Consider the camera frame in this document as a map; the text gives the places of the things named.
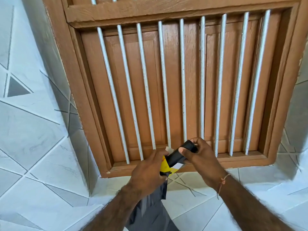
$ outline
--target silver vertical rod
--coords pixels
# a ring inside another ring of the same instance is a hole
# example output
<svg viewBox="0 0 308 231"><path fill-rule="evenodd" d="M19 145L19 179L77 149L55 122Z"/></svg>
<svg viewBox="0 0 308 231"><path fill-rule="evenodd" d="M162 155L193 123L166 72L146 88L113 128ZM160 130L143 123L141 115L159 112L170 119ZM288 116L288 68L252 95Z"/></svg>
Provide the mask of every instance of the silver vertical rod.
<svg viewBox="0 0 308 231"><path fill-rule="evenodd" d="M165 52L164 52L164 41L163 41L163 24L162 24L161 21L158 22L158 34L159 34L159 47L160 47L161 74L162 74L162 77L163 77L163 90L164 90L167 139L168 139L168 147L171 147L167 79L166 79L166 67L165 67Z"/></svg>
<svg viewBox="0 0 308 231"><path fill-rule="evenodd" d="M217 87L217 104L216 104L216 128L215 128L215 156L216 157L218 156L221 86L222 86L222 72L224 68L226 21L227 21L227 14L223 14L221 17L218 87Z"/></svg>
<svg viewBox="0 0 308 231"><path fill-rule="evenodd" d="M141 65L142 65L142 72L143 72L145 98L147 100L147 106L148 106L148 116L149 116L149 123L150 123L152 147L153 147L153 149L156 149L155 136L154 136L154 126L153 126L153 119L152 119L152 110L151 110L151 101L150 101L150 93L149 93L149 85L148 85L147 67L146 67L146 64L145 64L142 31L141 31L140 23L137 23L137 33L138 33L139 49L140 49L140 56L141 56Z"/></svg>
<svg viewBox="0 0 308 231"><path fill-rule="evenodd" d="M264 19L263 19L262 32L261 32L261 38L260 38L260 46L259 46L259 52L258 52L258 60L257 60L257 65L256 65L255 77L254 77L254 81L253 81L252 96L251 96L249 118L248 118L248 128L247 128L247 135L246 135L246 146L245 146L245 154L246 155L248 155L249 144L250 144L250 139L251 139L253 114L254 114L254 108L255 108L255 105L256 105L259 78L260 78L260 73L261 73L261 66L262 66L262 60L263 60L263 54L264 54L264 48L265 48L267 29L268 29L268 25L269 25L269 19L270 19L270 10L267 10L265 12L265 16L264 16Z"/></svg>
<svg viewBox="0 0 308 231"><path fill-rule="evenodd" d="M186 128L186 92L185 92L185 53L184 53L184 19L180 19L180 51L181 51L181 79L182 79L182 113L183 113L183 137L187 140Z"/></svg>
<svg viewBox="0 0 308 231"><path fill-rule="evenodd" d="M127 83L127 88L128 88L128 94L129 94L129 100L130 100L130 103L131 103L131 108L132 108L132 113L133 113L133 120L134 120L134 126L135 126L135 131L136 131L139 154L140 154L140 159L143 160L142 146L141 146L141 140L140 140L140 134L139 134L139 128L138 128L138 122L137 122L137 114L136 114L136 109L135 109L133 90L132 90L132 86L131 86L131 79L129 77L129 71L128 71L128 65L127 65L127 59L126 59L126 51L125 51L125 44L124 44L123 33L122 33L122 27L121 27L121 25L117 25L117 28L118 28L118 34L119 34L119 40L120 40L120 46L121 46L121 52L122 52L122 58L123 58L123 64L124 64L124 71L125 71L126 83Z"/></svg>
<svg viewBox="0 0 308 231"><path fill-rule="evenodd" d="M91 1L92 1L93 5L96 5L96 0L91 0ZM119 123L119 129L120 129L121 139L122 139L122 143L123 143L123 149L124 149L124 153L125 153L126 163L129 164L129 157L128 157L128 152L127 152L127 146L126 146L126 140L125 140L125 135L124 135L124 130L123 130L123 124L122 124L122 119L121 119L121 115L120 115L118 100L117 100L116 93L115 93L116 91L115 91L115 87L114 87L113 79L112 79L112 75L111 75L109 60L108 60L105 42L104 42L104 38L103 38L103 32L102 32L102 29L100 27L97 28L97 32L98 32L100 46L102 48L102 53L103 53L104 62L105 62L105 66L106 66L107 77L108 77L110 90L111 90L111 95L112 95L113 103L114 103L114 106L115 106L116 116L117 116L118 123Z"/></svg>
<svg viewBox="0 0 308 231"><path fill-rule="evenodd" d="M243 72L243 63L244 63L248 18L249 18L249 12L245 12L243 29L242 29L241 46L240 46L240 57L239 57L239 60L238 60L238 71L237 71L237 81L236 81L236 89L235 89L234 107L233 107L231 140L230 140L230 156L233 155L235 126L236 126L236 117L237 117L237 109L238 109L238 100L239 100L239 97L240 97L240 90L241 90L241 79L242 79L242 72Z"/></svg>
<svg viewBox="0 0 308 231"><path fill-rule="evenodd" d="M200 137L204 139L204 109L205 109L205 17L201 17L200 28Z"/></svg>

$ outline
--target person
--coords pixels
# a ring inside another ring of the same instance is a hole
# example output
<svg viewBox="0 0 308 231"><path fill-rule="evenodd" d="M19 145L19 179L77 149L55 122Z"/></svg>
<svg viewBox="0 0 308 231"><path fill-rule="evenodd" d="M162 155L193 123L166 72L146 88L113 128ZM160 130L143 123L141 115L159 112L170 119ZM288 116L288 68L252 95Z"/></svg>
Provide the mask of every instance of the person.
<svg viewBox="0 0 308 231"><path fill-rule="evenodd" d="M194 165L204 182L219 193L242 230L293 230L225 171L205 140L193 138L191 141L197 145L197 153L183 147L179 152ZM154 150L149 158L141 161L129 182L83 230L122 231L136 204L167 180L159 174L163 155L167 155L167 151Z"/></svg>

